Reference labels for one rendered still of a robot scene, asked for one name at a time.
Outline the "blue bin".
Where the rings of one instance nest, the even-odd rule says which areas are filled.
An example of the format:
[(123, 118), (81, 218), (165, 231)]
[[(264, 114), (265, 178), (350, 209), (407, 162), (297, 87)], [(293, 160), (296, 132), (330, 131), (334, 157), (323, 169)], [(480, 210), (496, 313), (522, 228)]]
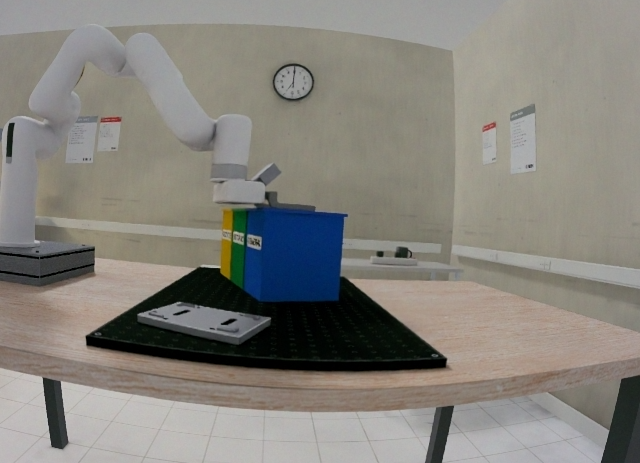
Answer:
[(259, 301), (339, 298), (348, 214), (246, 208), (244, 290)]

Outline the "green open-top bin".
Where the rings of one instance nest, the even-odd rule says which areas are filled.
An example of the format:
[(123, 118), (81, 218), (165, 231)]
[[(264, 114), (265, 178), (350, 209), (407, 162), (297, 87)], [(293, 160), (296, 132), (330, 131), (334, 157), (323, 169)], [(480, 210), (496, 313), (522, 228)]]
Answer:
[(233, 239), (232, 239), (232, 260), (231, 260), (231, 281), (244, 289), (245, 275), (245, 255), (246, 255), (246, 231), (247, 216), (246, 208), (233, 208)]

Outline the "yellow open-top bin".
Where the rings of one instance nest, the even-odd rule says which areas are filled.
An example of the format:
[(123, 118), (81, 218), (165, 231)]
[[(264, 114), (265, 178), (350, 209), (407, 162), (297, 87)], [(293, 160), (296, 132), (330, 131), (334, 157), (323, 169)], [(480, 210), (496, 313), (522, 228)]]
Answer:
[(224, 212), (223, 212), (223, 227), (222, 227), (220, 273), (230, 280), (234, 211), (232, 211), (232, 209), (222, 209), (222, 211)]

